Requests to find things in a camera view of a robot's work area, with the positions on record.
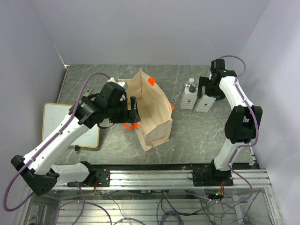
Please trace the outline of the clear bottle white cap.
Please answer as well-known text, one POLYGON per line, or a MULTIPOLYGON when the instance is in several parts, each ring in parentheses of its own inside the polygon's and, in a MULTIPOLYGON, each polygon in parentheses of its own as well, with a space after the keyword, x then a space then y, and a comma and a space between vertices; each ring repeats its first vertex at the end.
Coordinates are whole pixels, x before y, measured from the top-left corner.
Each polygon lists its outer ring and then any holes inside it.
POLYGON ((189 78, 189 80, 184 83, 184 88, 191 86, 196 87, 194 78, 189 78))

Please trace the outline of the white bottle grey cap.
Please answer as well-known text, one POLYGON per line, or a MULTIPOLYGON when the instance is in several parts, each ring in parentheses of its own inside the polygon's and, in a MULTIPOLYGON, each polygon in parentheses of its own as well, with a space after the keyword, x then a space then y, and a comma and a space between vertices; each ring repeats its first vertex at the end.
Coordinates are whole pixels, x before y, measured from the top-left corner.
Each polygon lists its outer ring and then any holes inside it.
POLYGON ((197 100, 198 89, 195 86, 185 87, 182 93, 180 109, 192 110, 197 100))
POLYGON ((209 97, 205 94, 205 87, 198 88, 197 102, 195 104, 195 111, 207 113, 216 101, 215 97, 209 97))

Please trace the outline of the beige canvas tote bag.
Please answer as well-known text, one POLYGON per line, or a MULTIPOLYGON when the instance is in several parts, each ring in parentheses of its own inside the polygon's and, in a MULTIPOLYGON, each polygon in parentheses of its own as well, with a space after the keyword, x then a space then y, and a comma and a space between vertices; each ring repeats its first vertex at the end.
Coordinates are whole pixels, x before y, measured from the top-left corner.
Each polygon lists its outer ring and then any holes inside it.
POLYGON ((124 123, 123 126, 135 131, 143 150, 148 151, 169 141, 173 105, 155 78, 139 70, 133 79, 118 79, 118 82, 127 83, 127 98, 136 97, 141 121, 124 123))

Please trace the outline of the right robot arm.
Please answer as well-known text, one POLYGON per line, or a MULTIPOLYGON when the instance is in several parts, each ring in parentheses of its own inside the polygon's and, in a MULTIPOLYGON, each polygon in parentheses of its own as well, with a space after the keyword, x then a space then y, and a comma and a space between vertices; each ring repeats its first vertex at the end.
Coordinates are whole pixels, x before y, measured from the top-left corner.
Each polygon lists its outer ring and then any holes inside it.
POLYGON ((223 99, 227 99, 231 108, 224 128, 225 142, 206 175, 207 181, 214 186, 229 177, 241 149, 252 147, 258 141, 263 110, 248 99, 240 86, 239 77, 225 66, 225 58, 220 57, 211 62, 210 75, 199 78, 197 112, 206 113, 216 101, 223 99))

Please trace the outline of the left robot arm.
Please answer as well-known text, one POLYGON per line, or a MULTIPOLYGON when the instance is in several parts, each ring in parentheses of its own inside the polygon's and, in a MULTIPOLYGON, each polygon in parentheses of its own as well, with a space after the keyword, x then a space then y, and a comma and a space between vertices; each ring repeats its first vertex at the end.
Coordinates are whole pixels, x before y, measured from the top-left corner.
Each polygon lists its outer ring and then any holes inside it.
POLYGON ((35 149, 12 158, 12 165, 34 194, 41 196, 55 185, 71 182, 91 186, 98 180, 96 169, 86 161, 75 165, 55 165, 55 161, 77 138, 105 119, 113 125, 140 121, 136 97, 127 98, 127 87, 126 82, 109 80, 99 93, 82 97, 73 105, 61 124, 35 149))

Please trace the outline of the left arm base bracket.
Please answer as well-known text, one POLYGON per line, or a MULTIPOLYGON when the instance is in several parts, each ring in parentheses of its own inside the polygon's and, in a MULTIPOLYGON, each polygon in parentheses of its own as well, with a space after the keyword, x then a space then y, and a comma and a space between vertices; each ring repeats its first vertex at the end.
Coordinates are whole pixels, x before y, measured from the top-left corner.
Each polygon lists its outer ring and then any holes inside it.
POLYGON ((110 172, 104 168, 97 169, 94 173, 89 175, 84 181, 76 183, 80 187, 109 187, 110 186, 110 172))

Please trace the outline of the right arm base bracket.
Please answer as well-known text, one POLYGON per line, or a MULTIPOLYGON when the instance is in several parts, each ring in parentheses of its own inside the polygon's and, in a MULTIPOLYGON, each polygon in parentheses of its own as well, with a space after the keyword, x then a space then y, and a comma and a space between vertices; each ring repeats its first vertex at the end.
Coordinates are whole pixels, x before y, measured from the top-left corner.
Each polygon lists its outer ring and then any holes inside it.
POLYGON ((215 172, 200 172, 191 171, 187 174, 187 178, 192 180, 194 187, 205 187, 205 186, 232 186, 233 180, 231 179, 230 171, 219 171, 215 172))

